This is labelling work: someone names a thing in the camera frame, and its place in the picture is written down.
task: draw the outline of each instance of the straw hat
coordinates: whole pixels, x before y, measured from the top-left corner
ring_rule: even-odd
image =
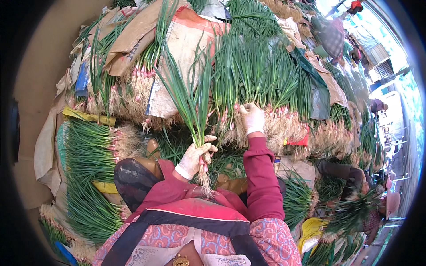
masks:
[[[401,195],[398,192],[388,192],[386,197],[386,220],[389,219],[390,214],[398,210],[400,203]]]

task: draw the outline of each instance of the necklace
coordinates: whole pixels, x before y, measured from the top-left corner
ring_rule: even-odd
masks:
[[[189,266],[189,260],[187,257],[188,256],[181,257],[181,255],[178,254],[177,258],[173,258],[173,266]]]

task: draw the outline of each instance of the yellow plastic sheet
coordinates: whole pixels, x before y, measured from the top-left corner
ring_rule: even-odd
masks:
[[[86,114],[74,109],[71,109],[69,106],[66,106],[63,111],[62,111],[63,115],[67,115],[67,116],[72,116],[72,117],[76,117],[79,119],[85,119],[88,121],[97,121],[98,120],[98,116],[94,115],[94,114]],[[111,126],[113,127],[115,125],[115,117],[110,117],[109,118],[109,122],[108,122],[108,118],[104,115],[99,117],[99,122],[101,122],[104,125],[107,126]]]
[[[309,248],[305,247],[305,244],[309,244],[310,242],[318,243],[318,240],[321,238],[324,230],[323,227],[328,224],[327,220],[323,220],[321,218],[309,218],[302,224],[302,237],[299,240],[299,244],[297,245],[297,248],[299,249],[299,253],[302,254],[305,252],[305,249],[310,250],[312,247],[309,246]],[[316,244],[314,249],[312,250],[311,254],[314,252],[318,245]]]
[[[97,188],[101,193],[118,193],[117,188],[114,183],[106,183],[106,182],[97,182],[93,181],[92,184]]]

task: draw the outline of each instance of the pink hat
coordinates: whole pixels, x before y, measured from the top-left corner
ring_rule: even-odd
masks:
[[[389,219],[389,215],[394,213],[399,208],[401,203],[401,195],[399,192],[390,192],[386,196],[386,220]]]
[[[391,189],[392,188],[392,180],[390,178],[388,178],[386,180],[386,188],[387,189]]]

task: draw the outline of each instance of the white glove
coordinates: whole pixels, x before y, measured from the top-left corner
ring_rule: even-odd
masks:
[[[211,158],[214,152],[217,152],[217,148],[208,143],[208,141],[215,140],[215,136],[204,136],[204,145],[199,148],[195,148],[194,144],[191,144],[187,151],[185,152],[181,162],[176,165],[175,170],[181,176],[188,180],[192,180],[194,175],[198,173],[200,167],[204,165],[204,168],[207,168],[207,165],[211,163]]]
[[[242,118],[246,136],[256,131],[263,133],[265,113],[262,109],[257,107],[254,103],[246,103],[245,105],[240,105],[239,113]]]

